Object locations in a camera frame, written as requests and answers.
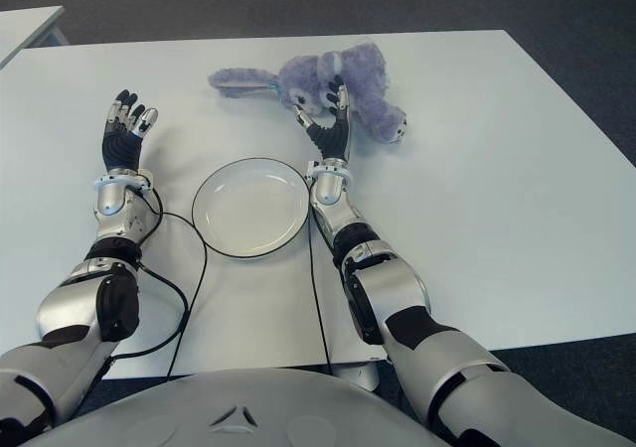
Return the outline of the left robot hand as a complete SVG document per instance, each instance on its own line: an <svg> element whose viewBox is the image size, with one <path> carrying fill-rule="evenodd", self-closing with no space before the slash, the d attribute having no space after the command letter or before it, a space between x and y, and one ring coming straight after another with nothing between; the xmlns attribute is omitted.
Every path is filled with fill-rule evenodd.
<svg viewBox="0 0 636 447"><path fill-rule="evenodd" d="M138 102L138 95L122 90L110 106L102 136L101 154L107 172L137 172L143 139L158 119L158 110Z"/></svg>

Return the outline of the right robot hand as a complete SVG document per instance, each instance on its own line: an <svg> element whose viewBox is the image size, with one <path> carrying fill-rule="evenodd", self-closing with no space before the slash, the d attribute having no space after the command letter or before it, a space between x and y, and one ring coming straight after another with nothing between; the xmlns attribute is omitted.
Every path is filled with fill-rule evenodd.
<svg viewBox="0 0 636 447"><path fill-rule="evenodd" d="M326 96L331 102L328 109L335 116L330 127L316 123L299 104L295 104L293 108L295 119L304 128L324 160L337 159L348 162L351 132L348 89L338 74L328 83L328 88Z"/></svg>

